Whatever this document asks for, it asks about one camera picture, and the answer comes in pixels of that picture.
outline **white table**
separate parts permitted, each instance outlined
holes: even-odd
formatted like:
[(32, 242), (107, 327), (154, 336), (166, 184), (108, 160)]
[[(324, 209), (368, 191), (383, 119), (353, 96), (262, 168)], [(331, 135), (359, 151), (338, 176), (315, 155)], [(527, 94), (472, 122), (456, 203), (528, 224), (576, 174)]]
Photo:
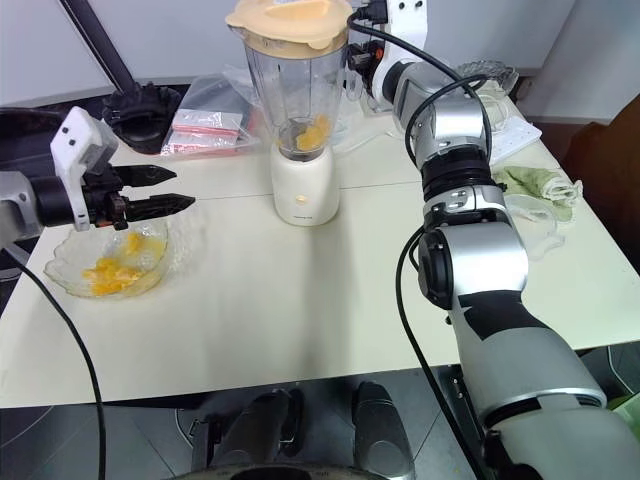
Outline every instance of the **white table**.
[[(365, 137), (393, 130), (389, 118), (359, 128)], [(71, 297), (42, 273), (68, 227), (46, 229), (29, 261), (85, 339), (106, 401), (418, 365), (393, 286), (399, 252), (422, 221), (418, 172), (401, 141), (382, 135), (338, 155), (340, 211), (317, 228), (277, 217), (264, 156), (167, 160), (123, 146), (114, 160), (148, 162), (178, 178), (136, 195), (198, 198), (171, 220), (191, 252), (181, 269), (138, 298)], [(558, 168), (541, 142), (506, 162)], [(565, 245), (531, 265), (527, 307), (575, 349), (640, 339), (640, 279), (585, 202), (562, 233)], [(403, 289), (428, 360), (458, 362), (445, 313), (422, 297), (410, 267)], [(92, 400), (71, 335), (21, 278), (0, 319), (0, 407)]]

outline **orange blender lid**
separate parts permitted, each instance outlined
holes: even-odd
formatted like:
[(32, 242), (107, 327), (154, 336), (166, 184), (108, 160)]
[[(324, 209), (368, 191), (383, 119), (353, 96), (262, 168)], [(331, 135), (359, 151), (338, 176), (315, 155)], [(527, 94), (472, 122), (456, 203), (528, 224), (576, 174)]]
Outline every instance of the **orange blender lid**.
[(346, 0), (240, 0), (226, 22), (262, 53), (312, 58), (344, 46), (352, 11)]

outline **towel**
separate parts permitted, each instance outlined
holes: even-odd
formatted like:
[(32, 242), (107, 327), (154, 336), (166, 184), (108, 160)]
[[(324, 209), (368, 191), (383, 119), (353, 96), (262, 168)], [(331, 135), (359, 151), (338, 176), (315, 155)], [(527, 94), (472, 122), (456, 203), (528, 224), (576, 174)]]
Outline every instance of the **towel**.
[(561, 223), (573, 221), (574, 207), (582, 198), (582, 182), (578, 180), (571, 183), (571, 180), (559, 171), (504, 167), (493, 173), (493, 179), (497, 183), (507, 185), (505, 195), (529, 195), (544, 201)]

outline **black pole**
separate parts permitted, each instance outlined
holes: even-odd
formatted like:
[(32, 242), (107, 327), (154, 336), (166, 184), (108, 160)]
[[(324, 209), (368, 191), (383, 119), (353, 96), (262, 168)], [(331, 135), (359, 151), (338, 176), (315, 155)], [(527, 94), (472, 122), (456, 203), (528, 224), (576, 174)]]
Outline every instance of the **black pole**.
[(136, 82), (111, 43), (87, 0), (60, 0), (85, 43), (111, 83), (121, 92), (132, 92)]

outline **blender base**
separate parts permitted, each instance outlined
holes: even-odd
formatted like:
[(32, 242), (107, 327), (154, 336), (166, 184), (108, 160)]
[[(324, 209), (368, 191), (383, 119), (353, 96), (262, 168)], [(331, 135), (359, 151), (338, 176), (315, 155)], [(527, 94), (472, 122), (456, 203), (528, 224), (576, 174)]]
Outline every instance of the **blender base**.
[(340, 189), (330, 147), (313, 160), (285, 157), (271, 146), (271, 182), (278, 215), (287, 223), (311, 227), (331, 220), (338, 211)]

